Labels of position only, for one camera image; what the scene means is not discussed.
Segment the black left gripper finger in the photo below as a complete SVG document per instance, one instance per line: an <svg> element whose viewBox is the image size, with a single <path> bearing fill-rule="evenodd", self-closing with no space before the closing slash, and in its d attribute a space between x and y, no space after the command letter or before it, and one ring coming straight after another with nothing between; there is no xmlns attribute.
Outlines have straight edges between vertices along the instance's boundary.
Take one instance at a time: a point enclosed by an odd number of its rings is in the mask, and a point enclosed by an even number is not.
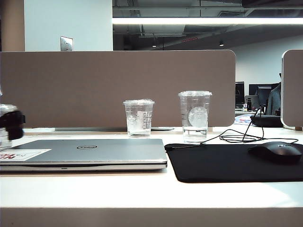
<svg viewBox="0 0 303 227"><path fill-rule="evenodd" d="M13 111L5 113L0 117L0 127L5 128L8 132L9 140L20 139L24 135L23 124L25 123L25 116L21 111Z"/></svg>

